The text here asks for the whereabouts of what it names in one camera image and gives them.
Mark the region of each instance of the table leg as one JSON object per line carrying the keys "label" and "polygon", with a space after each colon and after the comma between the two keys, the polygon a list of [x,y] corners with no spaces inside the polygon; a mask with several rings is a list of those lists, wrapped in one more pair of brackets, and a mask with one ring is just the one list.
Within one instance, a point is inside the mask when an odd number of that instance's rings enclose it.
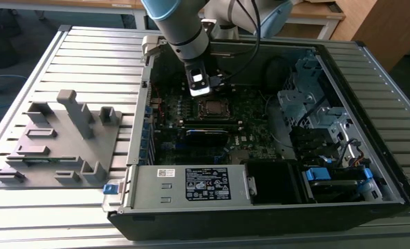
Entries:
{"label": "table leg", "polygon": [[136,28],[139,30],[147,30],[148,29],[147,22],[145,22],[147,11],[144,9],[135,9],[133,15],[136,19]]}
{"label": "table leg", "polygon": [[133,15],[121,14],[121,23],[125,29],[136,29],[136,18]]}
{"label": "table leg", "polygon": [[334,33],[336,27],[338,25],[340,20],[329,19],[326,25],[322,28],[322,31],[319,34],[317,39],[329,40],[332,34]]}
{"label": "table leg", "polygon": [[36,14],[39,20],[46,20],[46,11],[43,11],[43,10],[35,10],[34,12],[35,12],[35,14]]}

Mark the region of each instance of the blue tab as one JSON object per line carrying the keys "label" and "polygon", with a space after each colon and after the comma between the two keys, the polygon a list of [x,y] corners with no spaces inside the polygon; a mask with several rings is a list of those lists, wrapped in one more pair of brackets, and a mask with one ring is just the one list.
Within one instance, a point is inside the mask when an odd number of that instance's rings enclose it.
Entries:
{"label": "blue tab", "polygon": [[373,178],[373,174],[369,168],[364,169],[365,175],[366,175],[366,179],[372,179]]}
{"label": "blue tab", "polygon": [[140,147],[141,147],[141,149],[148,149],[148,140],[140,141]]}
{"label": "blue tab", "polygon": [[139,157],[145,159],[147,155],[148,155],[148,151],[145,149],[141,149],[139,153]]}
{"label": "blue tab", "polygon": [[103,187],[104,195],[116,195],[119,194],[119,185],[116,184],[105,184]]}
{"label": "blue tab", "polygon": [[152,114],[152,107],[145,106],[145,113],[147,113],[147,114]]}
{"label": "blue tab", "polygon": [[151,127],[151,124],[149,123],[144,123],[144,129],[148,130]]}
{"label": "blue tab", "polygon": [[309,181],[330,180],[330,175],[326,168],[311,168],[307,170],[307,177]]}

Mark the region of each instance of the wooden desk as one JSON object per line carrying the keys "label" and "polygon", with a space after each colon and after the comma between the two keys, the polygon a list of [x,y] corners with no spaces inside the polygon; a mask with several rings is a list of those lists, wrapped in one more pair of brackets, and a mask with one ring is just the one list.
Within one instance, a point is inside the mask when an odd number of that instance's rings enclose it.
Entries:
{"label": "wooden desk", "polygon": [[68,7],[96,7],[96,8],[132,8],[136,0],[0,0],[0,3],[14,4],[38,4],[38,5],[58,5]]}
{"label": "wooden desk", "polygon": [[[140,0],[136,0],[133,9],[136,12],[143,12],[139,16],[147,15],[145,8]],[[303,2],[295,6],[291,18],[288,19],[287,23],[321,25],[322,29],[317,39],[329,39],[336,30],[338,22],[344,20],[345,17],[346,15],[344,13],[332,12],[328,4],[325,3],[312,4],[309,2]]]}
{"label": "wooden desk", "polygon": [[[147,29],[147,11],[140,0],[0,0],[0,8],[135,15],[137,29]],[[304,2],[295,6],[287,23],[321,25],[317,38],[329,39],[344,18],[345,14],[332,12],[326,4]]]}

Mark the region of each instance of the motherboard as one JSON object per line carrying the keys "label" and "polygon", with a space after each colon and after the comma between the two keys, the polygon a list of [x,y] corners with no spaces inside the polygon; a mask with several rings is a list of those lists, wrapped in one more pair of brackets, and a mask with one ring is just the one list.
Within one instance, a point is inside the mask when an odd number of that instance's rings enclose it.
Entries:
{"label": "motherboard", "polygon": [[153,84],[157,165],[240,164],[275,159],[268,98],[253,86],[231,85],[195,98],[185,80]]}

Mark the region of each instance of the blue latch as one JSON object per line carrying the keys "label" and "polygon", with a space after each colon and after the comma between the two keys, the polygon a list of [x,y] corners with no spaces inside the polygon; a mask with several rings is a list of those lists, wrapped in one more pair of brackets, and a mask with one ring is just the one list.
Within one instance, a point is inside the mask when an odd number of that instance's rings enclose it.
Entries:
{"label": "blue latch", "polygon": [[105,184],[103,187],[104,195],[116,195],[119,194],[119,185],[116,184]]}
{"label": "blue latch", "polygon": [[326,168],[311,168],[307,170],[307,177],[309,181],[330,180],[330,175]]}
{"label": "blue latch", "polygon": [[366,175],[366,179],[372,179],[373,178],[373,174],[369,168],[364,169],[365,175]]}

